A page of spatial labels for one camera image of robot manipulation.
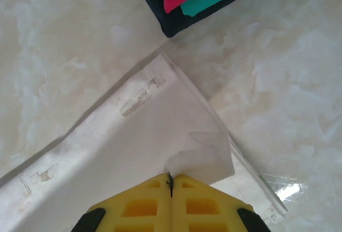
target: black fabric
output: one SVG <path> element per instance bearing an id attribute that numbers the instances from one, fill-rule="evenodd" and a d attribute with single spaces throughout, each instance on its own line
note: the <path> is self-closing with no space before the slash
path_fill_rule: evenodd
<path id="1" fill-rule="evenodd" d="M 97 208 L 84 214 L 71 232 L 95 232 L 105 213 L 105 209 Z"/>
<path id="2" fill-rule="evenodd" d="M 270 232 L 261 217 L 247 209 L 240 208 L 237 210 L 242 222 L 248 232 Z"/>
<path id="3" fill-rule="evenodd" d="M 210 16 L 217 10 L 220 10 L 234 1 L 235 0 L 221 0 L 215 5 L 199 12 L 194 17 L 191 17 L 184 15 L 180 6 L 167 14 L 164 10 L 164 0 L 146 0 L 152 12 L 157 17 L 162 31 L 168 38 L 173 37 L 180 31 Z"/>

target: marble floor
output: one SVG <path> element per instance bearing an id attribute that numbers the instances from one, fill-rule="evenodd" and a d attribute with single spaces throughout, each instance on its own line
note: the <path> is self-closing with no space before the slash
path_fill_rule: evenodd
<path id="1" fill-rule="evenodd" d="M 0 177 L 164 52 L 289 209 L 338 231 L 342 0 L 238 0 L 168 40 L 144 0 L 0 0 Z"/>

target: black rubber grip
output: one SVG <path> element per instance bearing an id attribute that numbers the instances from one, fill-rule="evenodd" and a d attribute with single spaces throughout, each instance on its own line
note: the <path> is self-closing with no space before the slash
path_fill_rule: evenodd
<path id="1" fill-rule="evenodd" d="M 262 218 L 254 212 L 240 208 L 237 210 L 248 232 L 270 232 Z"/>
<path id="2" fill-rule="evenodd" d="M 95 232 L 105 214 L 106 210 L 103 208 L 87 212 L 80 218 L 71 232 Z"/>

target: yellow plastic object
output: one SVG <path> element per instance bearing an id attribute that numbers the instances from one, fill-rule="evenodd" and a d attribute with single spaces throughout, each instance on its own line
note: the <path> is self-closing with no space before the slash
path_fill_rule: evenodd
<path id="1" fill-rule="evenodd" d="M 167 174 L 92 206 L 87 212 L 104 208 L 96 232 L 167 232 L 171 226 L 170 187 Z"/>
<path id="2" fill-rule="evenodd" d="M 251 205 L 186 175 L 174 180 L 172 232 L 244 232 L 237 210 Z"/>
<path id="3" fill-rule="evenodd" d="M 96 232 L 244 232 L 237 209 L 251 205 L 186 175 L 174 178 L 173 196 L 160 174 L 92 206 L 106 214 Z"/>

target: stain on paper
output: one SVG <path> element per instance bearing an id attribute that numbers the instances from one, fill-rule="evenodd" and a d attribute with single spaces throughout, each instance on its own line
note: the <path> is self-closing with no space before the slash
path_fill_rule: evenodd
<path id="1" fill-rule="evenodd" d="M 26 183 L 26 181 L 25 181 L 24 178 L 22 177 L 22 173 L 20 173 L 19 179 L 20 179 L 21 184 L 24 185 L 24 187 L 25 187 L 25 189 L 26 189 L 28 195 L 29 195 L 29 196 L 32 195 L 31 188 L 28 186 L 28 184 Z"/>
<path id="2" fill-rule="evenodd" d="M 55 176 L 55 165 L 52 165 L 50 168 L 48 168 L 45 172 L 42 172 L 39 174 L 39 172 L 36 172 L 33 174 L 30 178 L 31 183 L 35 184 L 38 181 L 40 182 L 46 182 L 51 180 Z"/>
<path id="3" fill-rule="evenodd" d="M 156 76 L 148 82 L 137 94 L 125 103 L 120 109 L 123 117 L 127 117 L 146 103 L 151 98 L 154 91 L 165 83 L 160 75 Z"/>

